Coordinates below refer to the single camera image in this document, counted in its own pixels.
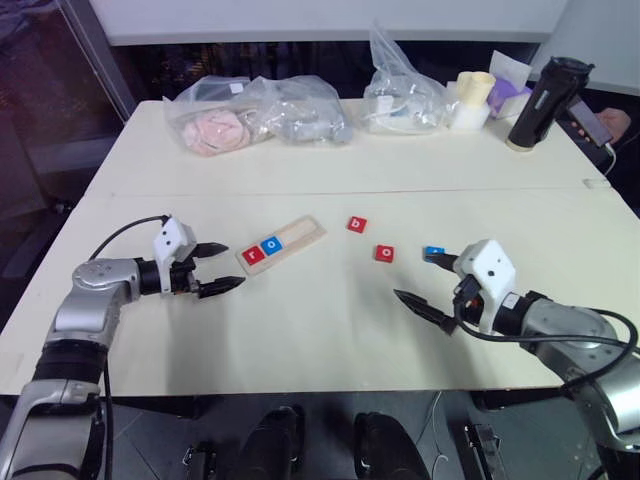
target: white cup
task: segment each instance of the white cup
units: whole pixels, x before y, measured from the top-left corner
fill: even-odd
[[[456,83],[458,99],[470,106],[484,105],[495,83],[496,77],[487,72],[460,72]]]

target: cable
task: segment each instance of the cable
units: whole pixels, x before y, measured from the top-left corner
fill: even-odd
[[[436,411],[436,407],[438,406],[438,400],[440,400],[440,397],[442,396],[442,391],[439,391],[435,401],[433,402],[433,409],[431,411],[431,427],[433,428],[433,443],[436,446],[436,452],[438,452],[435,460],[433,461],[433,465],[431,465],[431,479],[435,480],[436,478],[436,467],[438,466],[438,460],[444,460],[446,462],[449,462],[449,457],[447,457],[445,454],[442,453],[442,450],[440,450],[440,445],[438,445],[438,434],[436,433],[436,415],[435,415],[435,411]]]
[[[603,474],[604,474],[604,467],[600,465],[593,472],[591,472],[591,475],[587,477],[587,480],[598,480]]]
[[[135,227],[136,225],[140,225],[141,223],[155,222],[156,220],[161,221],[162,224],[164,225],[169,220],[169,216],[157,215],[155,217],[141,218],[139,220],[136,220],[135,222],[128,223],[124,227],[119,228],[118,230],[113,232],[111,235],[109,235],[107,239],[104,242],[102,242],[98,248],[96,248],[96,251],[91,254],[91,256],[89,257],[89,260],[94,260],[98,255],[100,255],[100,252],[104,250],[104,247],[106,247],[114,238],[116,238],[122,232],[129,230],[131,227]]]
[[[154,217],[146,217],[136,220],[134,222],[128,223],[124,227],[119,228],[111,235],[107,237],[107,239],[100,244],[98,248],[91,254],[89,257],[89,261],[94,260],[100,252],[104,250],[104,248],[109,245],[110,242],[113,241],[118,235],[126,230],[129,230],[136,225],[140,225],[141,223],[147,222],[155,222],[160,221],[164,225],[169,220],[168,215],[156,215]],[[105,460],[104,460],[104,479],[111,480],[113,475],[113,398],[111,397],[111,379],[109,378],[109,362],[105,360],[104,362],[104,400],[106,405],[106,421],[107,421],[107,432],[106,432],[106,451],[105,451]]]
[[[390,110],[387,110],[387,111],[385,111],[385,112],[377,112],[377,111],[376,111],[376,112],[369,113],[369,114],[367,114],[367,115],[363,116],[363,117],[362,117],[362,120],[371,120],[372,118],[385,117],[385,116],[387,116],[387,115],[391,116],[391,115],[393,115],[394,113],[398,113],[398,112],[400,112],[400,111],[404,110],[404,108],[405,108],[408,104],[409,104],[409,101],[408,101],[408,100],[405,100],[405,102],[404,102],[402,105],[400,105],[399,107],[391,108]]]
[[[431,398],[431,402],[429,403],[429,407],[427,408],[427,418],[424,420],[424,424],[422,425],[422,430],[420,430],[420,435],[418,435],[418,438],[415,441],[416,447],[418,446],[418,444],[422,440],[422,437],[427,431],[427,427],[429,426],[429,422],[431,421],[431,417],[433,416],[434,404],[436,403],[436,400],[440,398],[438,396],[440,393],[442,392],[440,391],[436,392],[436,394]]]
[[[620,365],[620,363],[626,360],[629,356],[631,356],[633,354],[634,347],[638,344],[638,330],[636,329],[635,325],[631,323],[631,320],[624,317],[623,315],[620,315],[619,313],[611,312],[609,310],[600,310],[597,308],[591,308],[590,310],[593,310],[600,315],[615,318],[616,320],[624,323],[625,326],[629,329],[629,341],[627,342],[627,345],[622,349],[620,355],[614,358],[611,362],[607,363],[604,367],[601,367],[598,370],[566,382],[562,386],[565,391],[568,391],[569,389],[577,387],[579,385],[584,385],[586,383],[592,382],[596,378],[600,378],[603,375],[606,375],[611,370]]]
[[[615,345],[616,347],[624,347],[626,344],[627,342],[623,342],[621,340],[616,340],[615,342],[608,343],[608,345]],[[633,347],[633,353],[635,353],[636,355],[640,355],[640,347]]]
[[[113,399],[109,379],[109,361],[104,362],[104,397],[107,410],[107,448],[104,459],[104,478],[111,480],[113,472]]]
[[[622,145],[618,145],[616,147],[617,151],[619,152],[620,150],[622,150],[624,147],[626,147],[627,145],[629,145],[631,142],[633,142],[636,138],[638,138],[638,136],[640,135],[640,131],[637,131],[632,137],[628,138],[627,140],[625,140],[625,142]]]
[[[611,170],[613,170],[613,167],[616,166],[617,156],[616,156],[616,151],[613,149],[613,147],[609,142],[604,144],[604,148],[606,148],[607,152],[609,152],[609,156],[611,157],[611,165],[609,165],[609,168],[607,168],[607,171],[604,172],[604,176],[606,177],[611,173]]]
[[[464,302],[456,296],[453,301],[453,310],[454,310],[454,319],[456,324],[464,330],[466,333],[471,335],[472,337],[479,338],[480,340],[486,340],[488,342],[498,342],[498,343],[543,343],[543,342],[592,342],[592,343],[601,343],[607,345],[618,345],[619,340],[606,338],[606,337],[595,337],[590,335],[544,335],[544,336],[523,336],[523,335],[505,335],[501,337],[487,335],[485,333],[476,332],[475,330],[469,328],[464,322],[464,310],[463,310]],[[561,388],[568,392],[569,389],[575,388],[579,385],[583,385],[585,383],[591,382],[596,378],[599,378],[606,373],[609,373],[615,367],[617,367],[621,362],[626,360],[630,355],[633,354],[635,347],[638,343],[638,330],[635,325],[626,317],[620,315],[619,313],[610,312],[608,310],[599,310],[592,308],[596,313],[600,315],[606,315],[617,320],[620,320],[625,326],[629,329],[629,341],[625,343],[625,346],[622,349],[620,355],[614,358],[611,362],[606,364],[604,367],[599,368],[591,373],[583,375],[578,378],[574,378],[566,382]]]

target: hand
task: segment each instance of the hand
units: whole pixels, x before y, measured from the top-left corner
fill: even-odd
[[[598,117],[598,120],[600,120],[607,130],[609,130],[609,133],[613,137],[611,139],[612,145],[622,138],[624,132],[626,132],[629,125],[631,125],[631,118],[629,115],[617,108],[605,108],[600,113],[596,113],[596,117]],[[572,122],[571,125],[578,128],[578,124],[576,122]],[[578,134],[585,137],[587,142],[591,141],[591,139],[585,135],[583,129],[578,130]]]

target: clear plastic bag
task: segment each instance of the clear plastic bag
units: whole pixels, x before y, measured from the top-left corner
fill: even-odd
[[[258,77],[235,101],[259,103],[256,123],[287,143],[341,144],[353,136],[338,93],[314,75],[284,80]]]
[[[371,133],[424,134],[446,122],[446,89],[416,71],[378,23],[370,32],[376,72],[365,88],[360,123]]]
[[[188,149],[212,156],[260,142],[269,132],[255,121],[257,105],[235,102],[247,77],[203,77],[173,101],[164,98],[165,119]]]
[[[335,89],[316,76],[284,80],[204,77],[164,99],[167,123],[179,141],[204,156],[266,140],[346,143],[353,130]]]

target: table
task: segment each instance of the table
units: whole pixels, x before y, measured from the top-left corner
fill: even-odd
[[[613,309],[640,327],[640,222],[609,188],[137,197],[94,191],[73,211],[0,336],[0,392],[17,394],[31,377],[75,265],[120,225],[167,212],[201,241],[232,247],[199,262],[202,279],[242,274],[235,249],[304,214],[328,235],[223,296],[152,296],[126,306],[110,355],[114,395],[557,385],[518,346],[461,332],[447,338],[400,304],[393,288],[450,311],[457,277],[421,260],[428,244],[456,253],[496,238],[517,268],[519,292]],[[351,215],[369,219],[363,235],[346,230]],[[105,256],[149,258],[156,230],[150,224],[127,232]],[[372,260],[377,243],[397,247],[394,263]]]
[[[345,101],[355,118],[359,102]],[[553,125],[532,152],[504,141],[513,119],[480,134],[369,135],[343,147],[284,147],[277,139],[213,158],[185,152],[162,102],[142,102],[89,186],[87,196],[282,195],[388,191],[584,188],[604,177]]]

